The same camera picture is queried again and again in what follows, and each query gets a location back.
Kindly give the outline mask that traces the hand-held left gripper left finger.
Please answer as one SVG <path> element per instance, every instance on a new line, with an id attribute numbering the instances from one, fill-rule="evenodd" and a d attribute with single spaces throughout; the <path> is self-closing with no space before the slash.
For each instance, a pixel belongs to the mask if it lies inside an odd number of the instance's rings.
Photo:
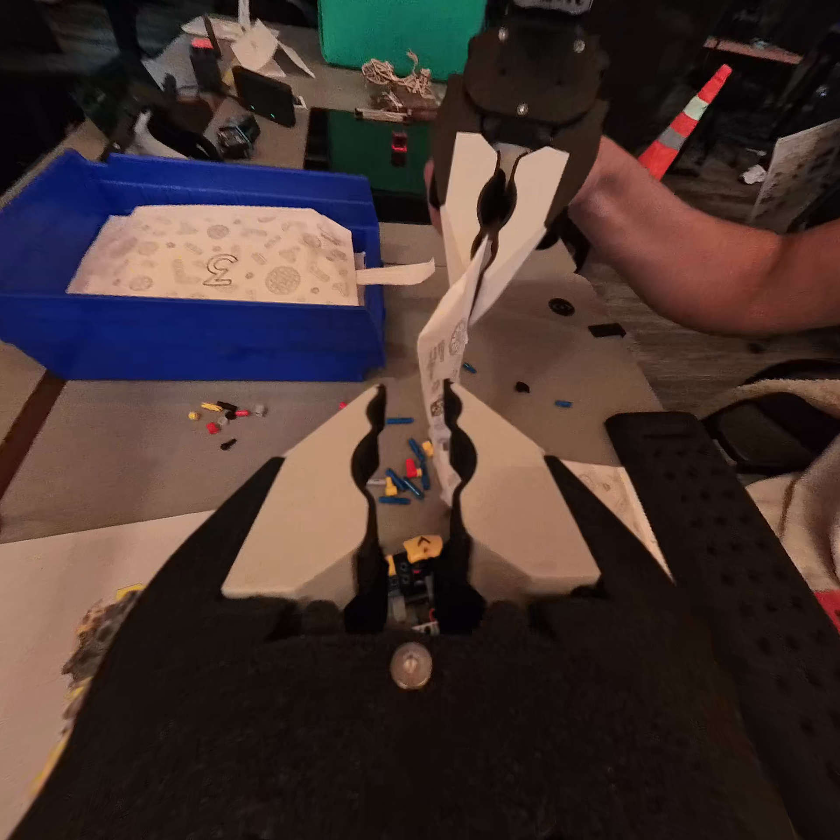
<path id="1" fill-rule="evenodd" d="M 353 634 L 376 634 L 388 566 L 368 481 L 380 466 L 386 390 L 374 385 L 282 457 L 222 585 L 229 599 L 330 602 Z"/>

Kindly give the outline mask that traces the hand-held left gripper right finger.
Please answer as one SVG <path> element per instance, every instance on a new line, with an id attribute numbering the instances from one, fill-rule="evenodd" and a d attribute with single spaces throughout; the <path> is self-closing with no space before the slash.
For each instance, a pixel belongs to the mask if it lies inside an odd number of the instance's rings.
<path id="1" fill-rule="evenodd" d="M 546 454 L 460 384 L 437 400 L 434 467 L 449 507 L 433 572 L 442 634 L 469 634 L 497 602 L 528 607 L 601 573 Z"/>

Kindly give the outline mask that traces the white printed paper bag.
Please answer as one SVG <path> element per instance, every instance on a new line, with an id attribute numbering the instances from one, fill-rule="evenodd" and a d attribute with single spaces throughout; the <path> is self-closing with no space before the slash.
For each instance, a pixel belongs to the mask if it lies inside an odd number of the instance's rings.
<path id="1" fill-rule="evenodd" d="M 356 307 L 367 287 L 415 286 L 435 270 L 367 264 L 348 228 L 310 208 L 138 206 L 108 218 L 66 291 Z"/>
<path id="2" fill-rule="evenodd" d="M 437 304 L 416 343 L 427 435 L 434 451 L 432 463 L 440 496 L 449 507 L 459 485 L 459 477 L 449 463 L 450 430 L 445 421 L 445 383 L 459 381 L 469 340 L 469 316 L 487 247 L 485 238 L 462 276 Z"/>
<path id="3" fill-rule="evenodd" d="M 562 460 L 562 463 L 634 534 L 667 573 L 669 579 L 673 580 L 647 514 L 625 468 L 567 459 Z"/>

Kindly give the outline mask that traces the yellow black toy brick car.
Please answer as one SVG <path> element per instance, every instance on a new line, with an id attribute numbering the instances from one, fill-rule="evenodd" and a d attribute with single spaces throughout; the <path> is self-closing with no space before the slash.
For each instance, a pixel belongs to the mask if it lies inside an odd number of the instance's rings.
<path id="1" fill-rule="evenodd" d="M 401 551 L 385 556 L 390 625 L 409 627 L 424 636 L 439 634 L 434 563 L 443 547 L 441 536 L 422 534 L 405 541 Z"/>

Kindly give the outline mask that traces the blue plastic bin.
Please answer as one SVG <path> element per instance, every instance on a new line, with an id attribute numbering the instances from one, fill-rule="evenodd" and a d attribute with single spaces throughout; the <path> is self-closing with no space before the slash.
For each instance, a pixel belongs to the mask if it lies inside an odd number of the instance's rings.
<path id="1" fill-rule="evenodd" d="M 378 286 L 354 307 L 67 292 L 111 216 L 217 204 L 318 211 L 382 266 L 362 175 L 68 151 L 2 208 L 2 341 L 67 381 L 362 382 L 384 366 Z"/>

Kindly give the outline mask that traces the instruction booklet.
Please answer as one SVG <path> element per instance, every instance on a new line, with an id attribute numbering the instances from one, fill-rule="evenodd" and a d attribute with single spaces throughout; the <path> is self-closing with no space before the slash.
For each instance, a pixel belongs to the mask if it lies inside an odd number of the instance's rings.
<path id="1" fill-rule="evenodd" d="M 72 728 L 64 667 L 91 609 L 147 585 L 210 511 L 2 544 L 1 835 L 26 813 Z"/>

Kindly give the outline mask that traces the grey desk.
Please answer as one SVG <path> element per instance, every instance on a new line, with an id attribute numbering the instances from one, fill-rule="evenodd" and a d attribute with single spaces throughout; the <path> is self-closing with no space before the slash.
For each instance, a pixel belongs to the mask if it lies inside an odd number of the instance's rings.
<path id="1" fill-rule="evenodd" d="M 556 245 L 530 257 L 506 295 L 470 334 L 477 374 L 464 386 L 551 454 L 618 463 L 604 429 L 617 413 L 662 409 L 632 355 L 630 336 L 593 338 L 620 322 L 593 274 L 569 273 Z M 552 298 L 575 306 L 561 317 Z M 530 385 L 515 392 L 516 382 Z M 64 384 L 2 344 L 2 541 L 215 509 L 269 457 L 282 455 L 368 386 L 364 383 L 75 381 Z M 570 409 L 554 401 L 574 403 Z M 251 416 L 229 422 L 202 403 Z M 264 417 L 253 414 L 265 404 Z M 191 422 L 187 414 L 201 414 Z M 205 425 L 220 424 L 210 435 Z M 230 438 L 229 451 L 219 445 Z"/>

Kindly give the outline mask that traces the tan brick assembly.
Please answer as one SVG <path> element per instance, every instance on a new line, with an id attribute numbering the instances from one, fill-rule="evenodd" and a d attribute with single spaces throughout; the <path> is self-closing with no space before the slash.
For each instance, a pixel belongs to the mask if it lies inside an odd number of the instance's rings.
<path id="1" fill-rule="evenodd" d="M 371 58 L 363 63 L 360 73 L 371 90 L 374 110 L 410 115 L 436 111 L 440 96 L 436 92 L 432 71 L 422 66 L 416 53 L 406 52 L 412 67 L 405 74 L 397 73 L 387 60 Z"/>

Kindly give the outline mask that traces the orange traffic cone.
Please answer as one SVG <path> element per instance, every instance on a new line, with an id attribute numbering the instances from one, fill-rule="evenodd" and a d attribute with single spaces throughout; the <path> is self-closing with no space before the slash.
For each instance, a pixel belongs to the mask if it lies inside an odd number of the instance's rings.
<path id="1" fill-rule="evenodd" d="M 729 65 L 721 65 L 676 115 L 668 127 L 638 157 L 640 165 L 655 180 L 662 181 L 706 110 L 726 84 L 731 73 L 732 68 Z"/>

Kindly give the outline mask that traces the black perforated pad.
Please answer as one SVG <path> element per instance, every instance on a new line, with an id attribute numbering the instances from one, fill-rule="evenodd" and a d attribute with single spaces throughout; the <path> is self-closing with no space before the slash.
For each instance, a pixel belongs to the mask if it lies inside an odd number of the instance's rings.
<path id="1" fill-rule="evenodd" d="M 838 839 L 835 625 L 697 419 L 620 413 L 605 430 L 796 832 Z"/>

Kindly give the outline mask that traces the white folded papers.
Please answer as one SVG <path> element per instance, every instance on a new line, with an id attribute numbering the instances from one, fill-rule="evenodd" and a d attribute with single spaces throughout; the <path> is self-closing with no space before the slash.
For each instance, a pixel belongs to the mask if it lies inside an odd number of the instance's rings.
<path id="1" fill-rule="evenodd" d="M 279 40 L 279 32 L 255 21 L 244 27 L 234 20 L 222 17 L 195 17 L 182 26 L 182 32 L 191 36 L 208 36 L 207 24 L 213 29 L 218 43 L 230 44 L 233 67 L 242 67 L 258 75 L 283 80 L 290 69 L 292 76 L 315 79 L 314 71 L 294 48 Z"/>

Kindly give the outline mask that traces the white printed leaflet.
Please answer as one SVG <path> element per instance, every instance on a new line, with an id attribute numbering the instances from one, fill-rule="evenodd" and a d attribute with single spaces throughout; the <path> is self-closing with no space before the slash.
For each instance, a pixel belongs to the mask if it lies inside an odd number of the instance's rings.
<path id="1" fill-rule="evenodd" d="M 748 224 L 786 232 L 823 192 L 838 146 L 839 119 L 779 138 Z"/>

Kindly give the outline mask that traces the person's white clothing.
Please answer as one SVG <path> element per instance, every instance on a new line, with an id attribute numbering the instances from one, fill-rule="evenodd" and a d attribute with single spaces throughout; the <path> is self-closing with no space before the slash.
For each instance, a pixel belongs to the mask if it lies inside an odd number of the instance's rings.
<path id="1" fill-rule="evenodd" d="M 833 419 L 839 418 L 838 380 L 769 380 L 740 385 L 703 407 L 720 410 L 746 398 L 772 392 L 793 394 Z M 814 592 L 839 588 L 839 443 L 799 471 L 760 479 L 747 491 L 785 551 Z"/>

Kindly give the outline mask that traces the black radio red button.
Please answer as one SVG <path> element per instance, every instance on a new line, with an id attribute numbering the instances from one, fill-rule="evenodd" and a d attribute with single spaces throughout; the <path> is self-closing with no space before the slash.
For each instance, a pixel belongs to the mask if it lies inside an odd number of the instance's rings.
<path id="1" fill-rule="evenodd" d="M 208 15 L 202 17 L 204 33 L 192 37 L 190 60 L 199 91 L 222 94 L 224 84 L 219 69 L 222 50 L 217 41 L 214 25 Z"/>

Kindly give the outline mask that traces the white and black device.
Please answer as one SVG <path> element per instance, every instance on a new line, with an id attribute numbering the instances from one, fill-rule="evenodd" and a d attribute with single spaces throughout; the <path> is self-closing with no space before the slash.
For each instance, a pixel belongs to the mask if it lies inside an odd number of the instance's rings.
<path id="1" fill-rule="evenodd" d="M 160 109 L 143 110 L 133 128 L 136 154 L 168 159 L 221 162 L 216 146 L 200 133 L 183 128 Z"/>

